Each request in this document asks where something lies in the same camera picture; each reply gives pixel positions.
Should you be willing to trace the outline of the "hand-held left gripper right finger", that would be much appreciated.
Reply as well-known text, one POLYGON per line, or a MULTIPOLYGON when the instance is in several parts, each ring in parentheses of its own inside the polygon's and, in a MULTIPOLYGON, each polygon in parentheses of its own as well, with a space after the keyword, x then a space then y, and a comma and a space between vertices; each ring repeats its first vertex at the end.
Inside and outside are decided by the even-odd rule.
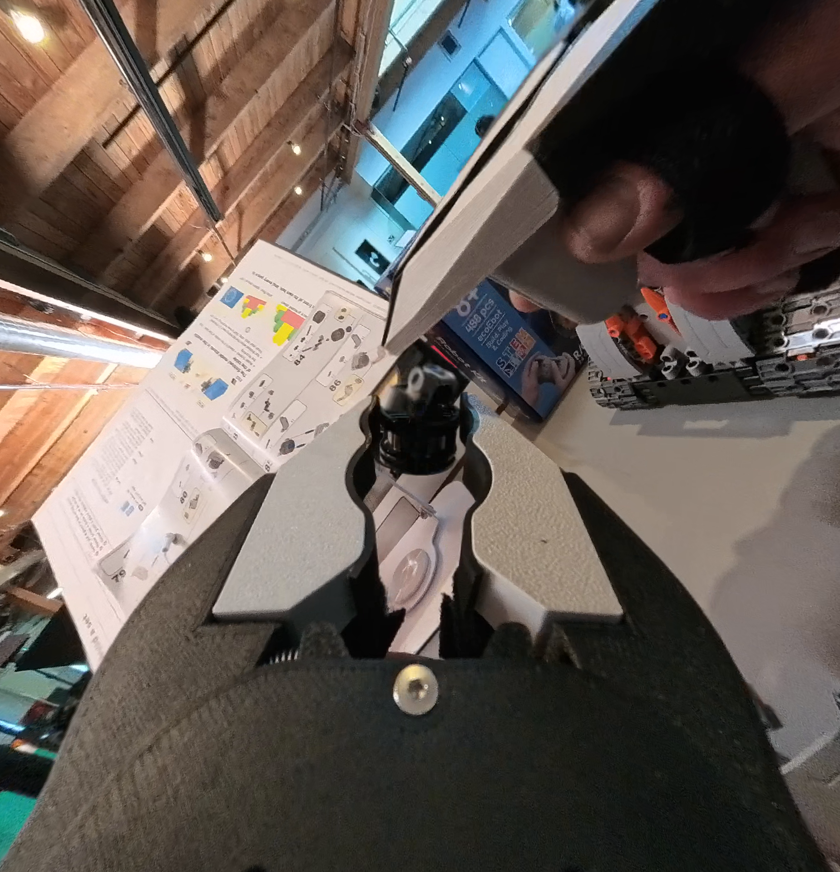
POLYGON ((464 519, 454 600, 458 616, 498 629, 520 624, 533 643, 572 621, 617 624, 624 612, 566 475, 507 420, 463 402, 464 519))

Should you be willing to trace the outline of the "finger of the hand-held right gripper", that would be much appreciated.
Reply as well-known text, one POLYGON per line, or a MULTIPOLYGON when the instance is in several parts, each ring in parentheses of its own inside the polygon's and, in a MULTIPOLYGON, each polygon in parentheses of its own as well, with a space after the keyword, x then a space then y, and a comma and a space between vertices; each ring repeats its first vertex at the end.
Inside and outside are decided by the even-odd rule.
POLYGON ((634 261, 582 263, 562 245, 565 185, 542 167, 541 141, 657 5, 612 2, 528 73, 395 265, 388 352, 404 352, 490 277, 578 323, 601 322, 637 295, 634 261))

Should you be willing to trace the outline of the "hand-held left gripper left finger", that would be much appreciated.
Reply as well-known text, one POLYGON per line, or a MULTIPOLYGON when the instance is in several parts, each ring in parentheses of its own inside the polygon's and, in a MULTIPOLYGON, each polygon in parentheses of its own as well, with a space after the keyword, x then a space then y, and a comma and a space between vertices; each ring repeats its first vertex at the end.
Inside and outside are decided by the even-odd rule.
POLYGON ((365 497, 376 483, 373 398, 346 411, 285 463, 253 519, 212 615, 227 621, 348 624, 371 560, 365 497))

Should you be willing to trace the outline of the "black toy wheel assembly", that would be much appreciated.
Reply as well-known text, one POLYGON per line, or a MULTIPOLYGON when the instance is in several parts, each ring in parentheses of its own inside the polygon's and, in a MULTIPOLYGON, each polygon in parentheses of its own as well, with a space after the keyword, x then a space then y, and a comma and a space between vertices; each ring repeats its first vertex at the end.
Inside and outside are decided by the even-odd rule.
POLYGON ((456 460, 467 379, 424 341, 395 362, 370 424, 377 463, 394 477, 446 472, 456 460))

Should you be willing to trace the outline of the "person's right hand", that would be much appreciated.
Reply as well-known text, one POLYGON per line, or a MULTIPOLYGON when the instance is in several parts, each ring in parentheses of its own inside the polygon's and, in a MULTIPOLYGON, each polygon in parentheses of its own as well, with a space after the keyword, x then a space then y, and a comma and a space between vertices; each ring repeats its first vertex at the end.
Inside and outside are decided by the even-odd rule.
MULTIPOLYGON (((751 39, 737 68, 779 110, 790 134, 806 134, 840 170, 840 1, 789 2, 751 39)), ((562 219, 561 241, 583 263, 636 259, 641 282, 709 320, 771 305, 794 289, 800 268, 840 247, 840 188, 785 200, 751 242, 680 265, 647 248, 677 223, 665 183, 620 164, 562 219)))

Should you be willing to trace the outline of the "blue robot kit box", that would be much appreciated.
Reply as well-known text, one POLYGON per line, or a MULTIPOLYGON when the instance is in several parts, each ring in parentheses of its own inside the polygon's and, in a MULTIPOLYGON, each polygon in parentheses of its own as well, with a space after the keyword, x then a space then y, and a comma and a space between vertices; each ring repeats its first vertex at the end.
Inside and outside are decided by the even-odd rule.
POLYGON ((511 406, 533 423, 551 416, 587 362, 575 329, 552 311, 519 310, 491 279, 396 355, 402 384, 417 367, 436 368, 450 374, 453 393, 474 386, 493 409, 511 406))

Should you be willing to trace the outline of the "white book stand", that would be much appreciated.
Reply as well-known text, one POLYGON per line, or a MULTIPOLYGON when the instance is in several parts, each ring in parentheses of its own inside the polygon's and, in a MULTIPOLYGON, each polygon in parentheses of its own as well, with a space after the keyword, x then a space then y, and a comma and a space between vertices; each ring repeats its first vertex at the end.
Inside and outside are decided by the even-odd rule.
POLYGON ((442 603, 453 593, 463 525, 473 501, 456 468, 430 476, 378 471, 366 502, 388 611, 403 612, 391 654, 439 657, 442 603))

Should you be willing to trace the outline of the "white instruction booklet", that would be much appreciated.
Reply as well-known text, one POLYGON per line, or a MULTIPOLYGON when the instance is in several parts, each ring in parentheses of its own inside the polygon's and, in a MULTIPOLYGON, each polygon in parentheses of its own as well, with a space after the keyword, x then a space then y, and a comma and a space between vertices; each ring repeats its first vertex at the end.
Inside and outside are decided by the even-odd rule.
POLYGON ((388 309, 359 282, 258 242, 129 392, 34 516, 90 669, 254 481, 380 382, 388 309))

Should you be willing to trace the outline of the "grey tracked toy robot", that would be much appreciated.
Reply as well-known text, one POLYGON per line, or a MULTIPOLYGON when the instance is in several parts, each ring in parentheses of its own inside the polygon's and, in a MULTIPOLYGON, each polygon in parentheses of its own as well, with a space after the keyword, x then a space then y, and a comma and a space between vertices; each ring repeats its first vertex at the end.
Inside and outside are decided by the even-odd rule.
POLYGON ((643 287, 636 305, 576 332, 590 393, 608 409, 838 397, 840 248, 749 315, 708 320, 643 287))

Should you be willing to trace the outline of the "black steel beam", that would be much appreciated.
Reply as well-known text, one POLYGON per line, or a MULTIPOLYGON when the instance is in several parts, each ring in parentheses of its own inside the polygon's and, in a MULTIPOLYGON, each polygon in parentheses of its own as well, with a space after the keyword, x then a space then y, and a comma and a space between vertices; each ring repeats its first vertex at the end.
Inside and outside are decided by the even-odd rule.
POLYGON ((181 332, 167 317, 23 246, 1 227, 0 287, 163 341, 181 332))

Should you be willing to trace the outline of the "ceiling spot lights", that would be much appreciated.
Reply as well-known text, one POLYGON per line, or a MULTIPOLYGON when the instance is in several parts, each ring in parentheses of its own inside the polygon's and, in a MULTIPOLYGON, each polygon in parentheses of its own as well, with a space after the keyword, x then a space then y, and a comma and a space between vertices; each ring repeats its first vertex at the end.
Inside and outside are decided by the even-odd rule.
MULTIPOLYGON (((222 213, 299 76, 295 2, 117 2, 222 213)), ((79 2, 0 2, 0 227, 141 305, 166 256, 222 247, 79 2)))

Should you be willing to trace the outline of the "metal ventilation duct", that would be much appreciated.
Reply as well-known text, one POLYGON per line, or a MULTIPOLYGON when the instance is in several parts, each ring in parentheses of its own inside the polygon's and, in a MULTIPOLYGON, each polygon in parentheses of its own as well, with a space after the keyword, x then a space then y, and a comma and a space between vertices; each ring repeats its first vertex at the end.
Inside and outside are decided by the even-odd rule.
POLYGON ((153 348, 0 313, 0 352, 62 357, 150 370, 170 348, 153 348))

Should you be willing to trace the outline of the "black ceiling track rail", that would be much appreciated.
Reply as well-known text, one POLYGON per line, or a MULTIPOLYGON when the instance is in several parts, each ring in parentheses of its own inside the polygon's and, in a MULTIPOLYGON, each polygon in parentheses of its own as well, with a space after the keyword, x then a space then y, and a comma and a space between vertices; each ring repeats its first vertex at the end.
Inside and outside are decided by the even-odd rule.
POLYGON ((223 214, 169 114, 117 6, 112 1, 82 1, 80 4, 198 205, 212 223, 220 223, 223 214))

